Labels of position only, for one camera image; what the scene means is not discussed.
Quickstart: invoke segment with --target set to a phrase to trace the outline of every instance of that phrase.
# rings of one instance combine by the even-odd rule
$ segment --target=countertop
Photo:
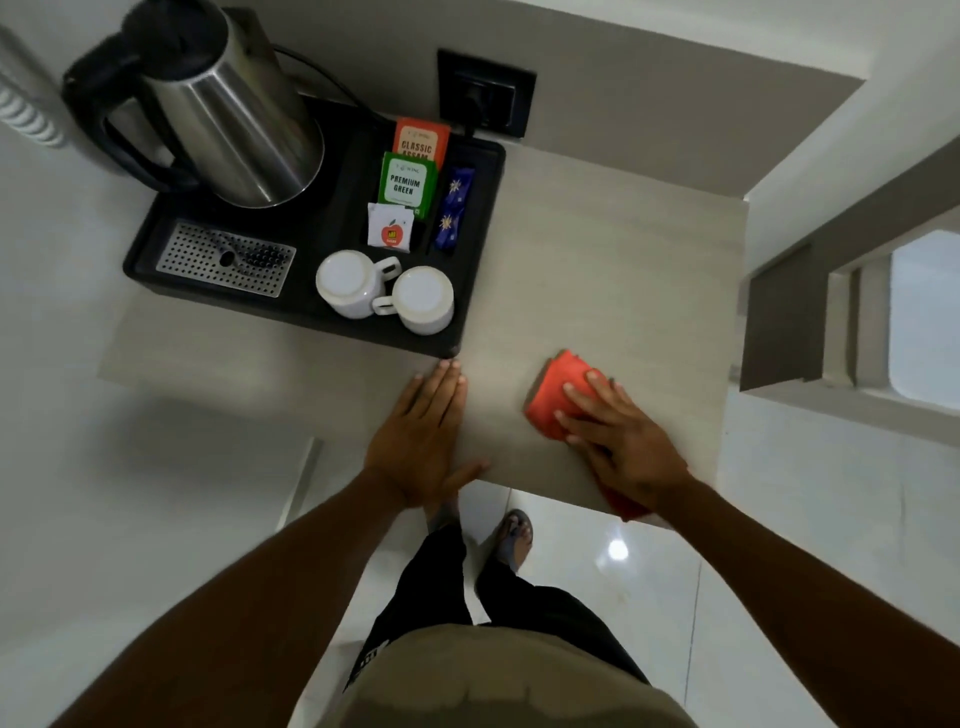
[[[545,360],[569,348],[623,382],[712,481],[746,204],[521,145],[507,154],[460,355],[470,393],[459,455],[489,456],[486,480],[608,511],[577,456],[521,413]],[[293,420],[336,443],[369,439],[432,363],[144,289],[100,376]]]

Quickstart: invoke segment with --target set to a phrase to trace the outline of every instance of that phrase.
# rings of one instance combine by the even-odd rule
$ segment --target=drip tray grate
[[[287,280],[296,252],[289,245],[179,220],[156,269],[171,276],[275,299]]]

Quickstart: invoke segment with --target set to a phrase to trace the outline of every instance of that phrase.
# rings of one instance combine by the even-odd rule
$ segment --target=white cup
[[[411,268],[396,279],[393,295],[373,300],[373,312],[395,313],[411,331],[429,336],[443,331],[453,318],[453,284],[436,268]]]
[[[360,251],[338,251],[317,269],[317,292],[341,316],[365,319],[373,314],[373,300],[386,292],[384,281],[401,270],[395,257],[374,264]]]

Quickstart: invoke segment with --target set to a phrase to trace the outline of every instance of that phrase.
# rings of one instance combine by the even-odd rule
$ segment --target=electric kettle
[[[302,192],[324,160],[320,128],[256,16],[207,0],[138,3],[119,34],[67,69],[62,96],[104,152],[159,192],[203,184],[240,207],[274,206]],[[171,166],[110,123],[131,98],[176,158]]]

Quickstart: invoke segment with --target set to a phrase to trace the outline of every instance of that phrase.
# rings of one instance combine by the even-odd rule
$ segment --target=person's left hand
[[[408,508],[452,497],[490,466],[473,460],[450,472],[466,404],[459,361],[440,362],[426,381],[415,376],[373,435],[364,467],[393,483]]]

